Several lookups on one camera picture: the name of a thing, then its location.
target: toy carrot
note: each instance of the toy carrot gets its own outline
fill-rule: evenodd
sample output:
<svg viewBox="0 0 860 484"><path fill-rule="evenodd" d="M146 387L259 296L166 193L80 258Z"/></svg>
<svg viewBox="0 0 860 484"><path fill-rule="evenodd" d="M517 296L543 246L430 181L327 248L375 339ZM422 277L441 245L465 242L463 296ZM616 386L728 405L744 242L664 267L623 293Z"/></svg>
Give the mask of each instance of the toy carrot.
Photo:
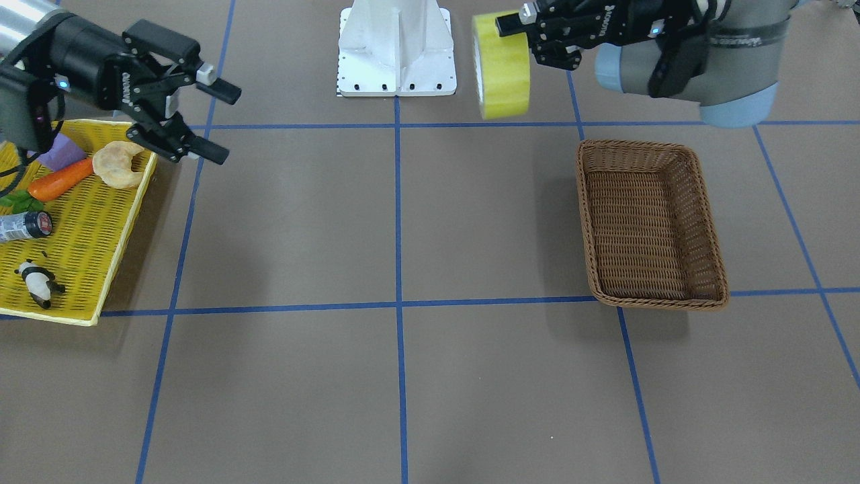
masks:
<svg viewBox="0 0 860 484"><path fill-rule="evenodd" d="M49 173L30 182L27 192L40 202L49 202L93 174L93 159L84 158L62 170Z"/></svg>

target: purple object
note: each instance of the purple object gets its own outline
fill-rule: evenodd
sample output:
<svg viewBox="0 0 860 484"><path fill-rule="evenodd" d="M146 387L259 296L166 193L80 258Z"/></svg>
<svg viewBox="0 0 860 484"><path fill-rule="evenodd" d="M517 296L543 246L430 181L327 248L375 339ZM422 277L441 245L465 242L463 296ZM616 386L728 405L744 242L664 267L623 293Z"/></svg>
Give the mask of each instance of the purple object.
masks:
<svg viewBox="0 0 860 484"><path fill-rule="evenodd" d="M87 158L87 153L80 146L76 145L74 141L60 133L54 140L51 150L39 157L39 163L42 163L51 171L57 171L84 158Z"/></svg>

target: panda figurine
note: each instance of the panda figurine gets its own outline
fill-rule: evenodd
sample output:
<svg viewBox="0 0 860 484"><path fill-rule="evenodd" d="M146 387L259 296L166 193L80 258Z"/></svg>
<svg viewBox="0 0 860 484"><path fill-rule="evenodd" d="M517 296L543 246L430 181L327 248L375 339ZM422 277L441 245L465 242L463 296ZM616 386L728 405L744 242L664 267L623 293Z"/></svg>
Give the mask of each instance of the panda figurine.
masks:
<svg viewBox="0 0 860 484"><path fill-rule="evenodd" d="M15 269L15 273L21 275L33 301L36 301L42 309L51 307L51 294L65 292L65 286L54 282L56 279L54 274L44 267L33 264L33 259L27 259L27 262Z"/></svg>

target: yellow tray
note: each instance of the yellow tray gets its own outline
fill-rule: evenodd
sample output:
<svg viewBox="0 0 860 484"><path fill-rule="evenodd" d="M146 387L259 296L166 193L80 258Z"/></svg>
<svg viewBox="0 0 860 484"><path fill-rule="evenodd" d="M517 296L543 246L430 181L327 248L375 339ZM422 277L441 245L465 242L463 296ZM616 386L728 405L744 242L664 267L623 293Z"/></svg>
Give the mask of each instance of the yellow tray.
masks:
<svg viewBox="0 0 860 484"><path fill-rule="evenodd" d="M110 141L126 140L130 126L127 122L75 120L66 121L62 133L92 156ZM45 203L45 211L53 219L51 235L0 244L0 313L96 325L156 162L157 155L148 150L134 157L132 169L144 173L136 189L113 189L90 175L57 200ZM15 148L7 143L0 149L0 171L17 163ZM49 172L38 162L31 164L18 188L26 188ZM0 187L14 179L14 175L0 178ZM9 213L9 208L0 207L1 215ZM24 281L14 272L28 258L53 272L57 283L65 285L65 294L51 298L50 309L33 302Z"/></svg>

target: green leaf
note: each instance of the green leaf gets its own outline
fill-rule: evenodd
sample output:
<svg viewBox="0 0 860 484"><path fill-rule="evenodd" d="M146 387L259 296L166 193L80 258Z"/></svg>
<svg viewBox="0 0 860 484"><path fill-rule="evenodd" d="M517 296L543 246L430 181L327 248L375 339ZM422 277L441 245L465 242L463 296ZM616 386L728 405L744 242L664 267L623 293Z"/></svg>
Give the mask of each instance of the green leaf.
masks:
<svg viewBox="0 0 860 484"><path fill-rule="evenodd" d="M33 198L26 190L15 190L12 193L6 195L4 198L9 198L12 202L20 202L30 198Z"/></svg>
<svg viewBox="0 0 860 484"><path fill-rule="evenodd" d="M15 202L15 205L12 206L13 214L21 214L27 212L27 208L30 206L27 202Z"/></svg>

